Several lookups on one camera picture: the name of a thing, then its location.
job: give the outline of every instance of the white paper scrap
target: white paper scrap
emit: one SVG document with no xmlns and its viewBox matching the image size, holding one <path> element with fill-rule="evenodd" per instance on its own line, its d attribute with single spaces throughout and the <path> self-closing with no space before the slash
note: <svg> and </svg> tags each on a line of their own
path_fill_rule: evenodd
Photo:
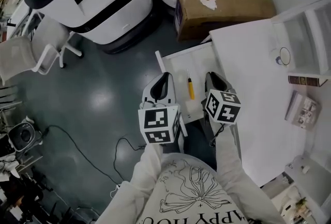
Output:
<svg viewBox="0 0 331 224">
<path fill-rule="evenodd" d="M 217 8 L 216 0 L 200 0 L 200 2 L 213 11 Z"/>
</svg>

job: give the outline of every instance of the white chair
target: white chair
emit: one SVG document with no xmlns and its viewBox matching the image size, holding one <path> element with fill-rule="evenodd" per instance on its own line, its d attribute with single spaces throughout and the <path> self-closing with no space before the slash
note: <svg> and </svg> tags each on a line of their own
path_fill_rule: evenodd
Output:
<svg viewBox="0 0 331 224">
<path fill-rule="evenodd" d="M 46 75 L 57 58 L 60 68 L 64 68 L 63 55 L 66 49 L 83 57 L 81 51 L 68 43 L 72 35 L 62 24 L 45 16 L 32 41 L 27 36 L 21 36 L 0 43 L 0 77 L 3 85 L 13 76 L 27 70 Z"/>
</svg>

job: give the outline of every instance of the chair leg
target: chair leg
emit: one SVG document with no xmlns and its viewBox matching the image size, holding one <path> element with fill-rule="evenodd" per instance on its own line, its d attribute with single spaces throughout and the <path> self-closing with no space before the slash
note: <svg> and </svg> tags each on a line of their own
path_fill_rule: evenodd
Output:
<svg viewBox="0 0 331 224">
<path fill-rule="evenodd" d="M 83 52 L 79 51 L 78 49 L 74 48 L 73 46 L 71 46 L 70 44 L 66 43 L 65 44 L 66 49 L 70 50 L 72 53 L 74 53 L 77 56 L 83 56 Z"/>
<path fill-rule="evenodd" d="M 58 58 L 59 62 L 60 62 L 60 68 L 63 69 L 64 68 L 64 63 L 63 63 L 63 55 L 64 55 L 64 50 L 65 48 L 63 47 L 60 51 L 60 56 Z"/>
</svg>

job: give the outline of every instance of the electric cord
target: electric cord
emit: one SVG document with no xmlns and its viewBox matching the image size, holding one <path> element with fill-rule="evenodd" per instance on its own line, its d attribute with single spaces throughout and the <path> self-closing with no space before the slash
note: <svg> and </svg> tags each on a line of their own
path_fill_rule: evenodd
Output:
<svg viewBox="0 0 331 224">
<path fill-rule="evenodd" d="M 102 170 L 100 170 L 98 167 L 96 167 L 86 156 L 85 154 L 79 149 L 79 147 L 77 146 L 76 142 L 73 140 L 73 138 L 71 137 L 71 135 L 66 131 L 64 130 L 62 127 L 58 126 L 58 125 L 49 125 L 45 131 L 43 132 L 42 134 L 42 138 L 45 137 L 49 131 L 50 131 L 50 128 L 57 128 L 59 130 L 61 130 L 64 134 L 66 134 L 68 136 L 68 138 L 73 142 L 74 146 L 76 147 L 76 149 L 79 151 L 79 153 L 86 159 L 86 161 L 93 167 L 95 168 L 97 171 L 99 171 L 101 174 L 103 174 L 104 176 L 106 176 L 107 178 L 109 178 L 115 185 L 119 185 L 118 182 L 116 182 L 110 175 L 106 174 L 105 172 L 103 172 Z M 117 170 L 116 168 L 116 159 L 117 159 L 117 147 L 118 147 L 118 144 L 121 140 L 126 140 L 130 147 L 134 150 L 134 151 L 140 151 L 140 150 L 144 150 L 145 149 L 145 146 L 146 145 L 142 145 L 142 146 L 139 146 L 137 149 L 135 149 L 131 143 L 129 142 L 128 139 L 126 139 L 124 136 L 121 137 L 118 141 L 117 141 L 117 144 L 116 144 L 116 148 L 115 148 L 115 158 L 114 158 L 114 161 L 113 161 L 113 166 L 114 166 L 114 170 L 119 174 L 119 176 L 121 177 L 122 180 L 124 180 L 124 178 L 122 177 L 122 175 L 120 174 L 120 172 Z"/>
<path fill-rule="evenodd" d="M 215 147 L 216 146 L 216 138 L 223 131 L 224 131 L 224 124 L 221 124 L 221 127 L 218 129 L 218 131 L 216 132 L 215 136 L 209 142 L 209 146 L 210 147 Z"/>
<path fill-rule="evenodd" d="M 166 105 L 165 105 L 164 103 L 160 103 L 160 102 L 157 103 L 157 102 L 152 102 L 152 101 L 144 101 L 144 102 L 141 102 L 141 103 L 139 104 L 139 108 L 140 108 L 140 109 L 143 109 L 145 103 L 147 103 L 147 102 L 152 103 L 152 104 L 154 105 L 154 107 L 156 107 L 156 106 L 158 106 L 158 105 L 162 105 L 163 107 L 166 107 Z"/>
<path fill-rule="evenodd" d="M 124 138 L 124 137 L 121 137 L 118 141 L 117 141 L 117 144 L 116 144 L 116 148 L 115 148 L 115 159 L 114 159 L 114 161 L 113 161 L 113 167 L 114 167 L 114 170 L 119 174 L 119 176 L 122 178 L 122 180 L 124 180 L 124 178 L 123 178 L 123 176 L 120 174 L 120 172 L 117 170 L 117 168 L 116 168 L 116 159 L 117 159 L 117 147 L 118 147 L 118 144 L 120 143 L 120 141 L 121 140 L 126 140 L 128 143 L 129 143 L 129 145 L 130 145 L 130 147 L 134 150 L 134 151 L 142 151 L 142 150 L 144 150 L 145 149 L 145 147 L 146 147 L 146 145 L 142 145 L 142 146 L 138 146 L 138 148 L 137 149 L 135 149 L 132 145 L 131 145 L 131 143 L 126 139 L 126 138 Z"/>
</svg>

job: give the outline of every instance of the floor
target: floor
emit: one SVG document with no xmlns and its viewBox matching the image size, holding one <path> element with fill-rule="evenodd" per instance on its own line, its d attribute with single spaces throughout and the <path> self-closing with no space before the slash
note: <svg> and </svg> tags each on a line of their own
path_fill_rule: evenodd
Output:
<svg viewBox="0 0 331 224">
<path fill-rule="evenodd" d="M 155 51 L 168 55 L 196 43 L 178 43 L 170 21 L 163 21 L 149 37 L 117 55 L 104 54 L 93 42 L 76 36 L 72 44 L 84 52 L 84 58 L 67 51 L 65 69 L 55 65 L 47 76 L 25 72 L 13 79 L 24 101 L 19 118 L 28 115 L 40 130 L 51 124 L 61 126 L 92 163 L 120 183 L 112 164 L 115 145 L 122 136 L 133 146 L 144 143 L 137 109 L 144 87 L 161 74 Z M 56 194 L 73 209 L 87 206 L 102 213 L 115 184 L 94 169 L 63 132 L 51 128 L 38 151 L 43 158 L 36 169 L 46 175 Z M 141 154 L 120 143 L 116 166 L 126 180 Z M 46 195 L 49 210 L 59 198 Z"/>
</svg>

